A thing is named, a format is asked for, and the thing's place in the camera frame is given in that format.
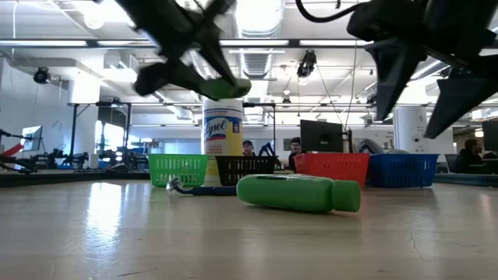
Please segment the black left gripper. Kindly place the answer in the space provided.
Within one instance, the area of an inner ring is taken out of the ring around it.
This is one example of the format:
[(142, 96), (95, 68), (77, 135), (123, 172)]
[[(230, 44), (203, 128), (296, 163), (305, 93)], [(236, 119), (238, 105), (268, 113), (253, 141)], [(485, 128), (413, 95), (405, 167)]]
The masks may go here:
[[(196, 47), (226, 82), (237, 84), (219, 44), (221, 30), (215, 24), (215, 19), (231, 8), (233, 0), (209, 0), (199, 12), (182, 7), (176, 0), (116, 2), (135, 24), (135, 30), (158, 45), (161, 55), (176, 58)], [(134, 89), (140, 96), (148, 96), (172, 84), (205, 96), (201, 88), (204, 81), (192, 65), (160, 62), (139, 70)]]

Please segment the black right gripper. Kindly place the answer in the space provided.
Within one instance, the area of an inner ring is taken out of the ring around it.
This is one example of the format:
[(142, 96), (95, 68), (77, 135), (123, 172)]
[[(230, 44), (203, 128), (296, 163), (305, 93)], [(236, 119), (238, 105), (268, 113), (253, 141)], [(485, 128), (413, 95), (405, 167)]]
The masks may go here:
[(440, 94), (424, 137), (436, 138), (498, 92), (497, 56), (482, 56), (494, 44), (489, 29), (498, 0), (371, 0), (357, 6), (347, 32), (365, 41), (377, 68), (378, 121), (395, 106), (427, 54), (452, 68), (437, 81)]

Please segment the blue disposable razor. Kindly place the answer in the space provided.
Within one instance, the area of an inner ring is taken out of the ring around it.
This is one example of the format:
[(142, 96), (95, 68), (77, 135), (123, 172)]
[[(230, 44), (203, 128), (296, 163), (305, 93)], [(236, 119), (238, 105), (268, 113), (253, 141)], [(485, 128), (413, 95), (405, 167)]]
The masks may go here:
[(180, 194), (193, 196), (236, 196), (235, 187), (190, 187), (183, 188), (183, 184), (178, 177), (173, 178), (167, 183), (167, 190)]

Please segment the Lysol wipes canister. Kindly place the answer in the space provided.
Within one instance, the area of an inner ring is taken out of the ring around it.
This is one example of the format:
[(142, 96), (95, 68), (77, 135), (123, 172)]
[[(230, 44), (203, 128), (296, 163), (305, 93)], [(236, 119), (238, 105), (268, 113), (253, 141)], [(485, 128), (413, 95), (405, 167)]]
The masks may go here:
[(240, 100), (203, 101), (202, 154), (208, 156), (204, 187), (220, 186), (217, 156), (242, 155), (243, 112)]

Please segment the dark computer monitor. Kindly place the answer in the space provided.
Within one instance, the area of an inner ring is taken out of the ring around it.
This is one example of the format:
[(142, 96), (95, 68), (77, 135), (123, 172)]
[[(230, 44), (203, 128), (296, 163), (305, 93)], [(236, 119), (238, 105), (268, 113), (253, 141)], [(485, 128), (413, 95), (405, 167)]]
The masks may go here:
[(482, 132), (485, 150), (498, 152), (498, 121), (482, 122)]

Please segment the blue plastic basket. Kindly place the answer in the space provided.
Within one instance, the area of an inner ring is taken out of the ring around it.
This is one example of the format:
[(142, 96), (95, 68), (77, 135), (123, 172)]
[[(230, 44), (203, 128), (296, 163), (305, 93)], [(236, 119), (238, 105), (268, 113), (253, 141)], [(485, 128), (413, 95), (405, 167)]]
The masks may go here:
[(370, 187), (429, 187), (438, 154), (375, 154), (370, 156), (366, 184)]

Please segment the green plastic basket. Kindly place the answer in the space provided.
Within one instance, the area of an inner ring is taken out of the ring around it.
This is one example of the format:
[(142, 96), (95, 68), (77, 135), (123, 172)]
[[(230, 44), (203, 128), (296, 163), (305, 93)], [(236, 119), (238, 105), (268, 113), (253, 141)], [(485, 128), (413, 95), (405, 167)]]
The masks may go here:
[(200, 187), (205, 182), (208, 160), (207, 155), (199, 154), (150, 154), (151, 184), (165, 187), (177, 177), (185, 187)]

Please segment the black plastic basket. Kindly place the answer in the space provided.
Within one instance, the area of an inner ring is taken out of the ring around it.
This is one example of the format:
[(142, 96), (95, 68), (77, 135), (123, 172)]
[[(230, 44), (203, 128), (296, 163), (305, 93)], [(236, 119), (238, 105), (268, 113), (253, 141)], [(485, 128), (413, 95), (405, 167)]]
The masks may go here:
[(236, 186), (237, 182), (251, 174), (273, 174), (274, 156), (216, 156), (219, 180), (222, 186)]

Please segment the black computer monitor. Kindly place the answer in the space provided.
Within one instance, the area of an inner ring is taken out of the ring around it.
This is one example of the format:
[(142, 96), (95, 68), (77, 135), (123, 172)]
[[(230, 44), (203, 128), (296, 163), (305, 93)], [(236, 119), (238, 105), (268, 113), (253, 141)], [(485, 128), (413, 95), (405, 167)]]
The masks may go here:
[(300, 140), (306, 152), (344, 152), (340, 124), (322, 121), (300, 121)]

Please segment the red plastic basket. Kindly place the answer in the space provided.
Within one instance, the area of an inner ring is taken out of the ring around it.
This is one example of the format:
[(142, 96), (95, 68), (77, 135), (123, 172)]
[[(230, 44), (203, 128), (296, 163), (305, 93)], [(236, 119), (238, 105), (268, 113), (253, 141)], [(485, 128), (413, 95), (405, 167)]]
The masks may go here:
[(302, 153), (293, 159), (296, 173), (352, 180), (365, 187), (370, 159), (367, 153)]

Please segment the tilted computer monitor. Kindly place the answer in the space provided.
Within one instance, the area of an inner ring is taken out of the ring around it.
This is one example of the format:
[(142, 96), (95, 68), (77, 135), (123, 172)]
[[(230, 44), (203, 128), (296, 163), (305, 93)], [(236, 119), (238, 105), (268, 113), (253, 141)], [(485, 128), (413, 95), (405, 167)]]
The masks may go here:
[(22, 130), (21, 144), (24, 152), (39, 151), (42, 142), (42, 126), (24, 128)]

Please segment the red background robot part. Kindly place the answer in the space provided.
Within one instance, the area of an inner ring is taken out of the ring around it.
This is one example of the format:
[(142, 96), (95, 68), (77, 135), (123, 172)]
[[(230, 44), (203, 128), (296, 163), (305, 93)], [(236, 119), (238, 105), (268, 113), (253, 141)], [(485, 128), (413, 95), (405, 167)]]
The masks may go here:
[(23, 145), (17, 144), (17, 145), (14, 145), (12, 148), (7, 149), (6, 151), (0, 153), (0, 156), (6, 157), (6, 158), (13, 157), (16, 153), (18, 153), (22, 150), (23, 150)]

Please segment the black overhead frame bar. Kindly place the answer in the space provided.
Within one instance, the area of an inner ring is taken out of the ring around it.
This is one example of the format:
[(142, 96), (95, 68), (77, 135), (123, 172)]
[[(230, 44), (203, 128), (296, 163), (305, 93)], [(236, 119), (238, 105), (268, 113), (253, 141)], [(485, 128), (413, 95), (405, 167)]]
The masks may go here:
[[(363, 40), (298, 40), (298, 39), (228, 39), (219, 42), (223, 48), (354, 48), (364, 47)], [(13, 48), (154, 48), (158, 43), (147, 39), (134, 40), (49, 40), (49, 39), (0, 39), (0, 47)]]

